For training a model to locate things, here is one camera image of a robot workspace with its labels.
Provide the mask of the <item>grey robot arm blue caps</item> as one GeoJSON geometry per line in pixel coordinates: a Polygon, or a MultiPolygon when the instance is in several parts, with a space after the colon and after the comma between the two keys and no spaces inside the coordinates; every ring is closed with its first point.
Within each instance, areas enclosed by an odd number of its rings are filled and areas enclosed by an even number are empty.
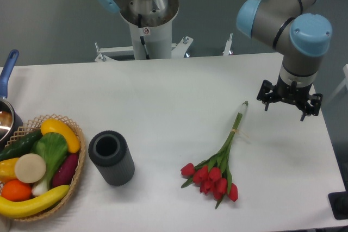
{"type": "Polygon", "coordinates": [[[283,55],[276,84],[264,80],[257,99],[265,106],[287,103],[302,118],[319,114],[323,95],[310,94],[327,53],[332,25],[328,19],[306,10],[318,0],[247,0],[237,14],[236,27],[283,55]]]}

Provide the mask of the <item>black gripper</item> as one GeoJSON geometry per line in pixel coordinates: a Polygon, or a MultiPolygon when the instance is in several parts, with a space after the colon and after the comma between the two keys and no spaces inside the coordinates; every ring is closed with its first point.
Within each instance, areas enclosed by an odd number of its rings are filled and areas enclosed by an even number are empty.
{"type": "Polygon", "coordinates": [[[257,100],[261,101],[268,111],[269,105],[275,102],[284,102],[292,105],[301,105],[302,112],[300,121],[303,122],[307,116],[318,116],[323,100],[323,94],[314,93],[309,95],[312,84],[305,87],[298,87],[297,82],[290,85],[283,80],[278,80],[274,86],[268,80],[263,80],[257,95],[257,100]]]}

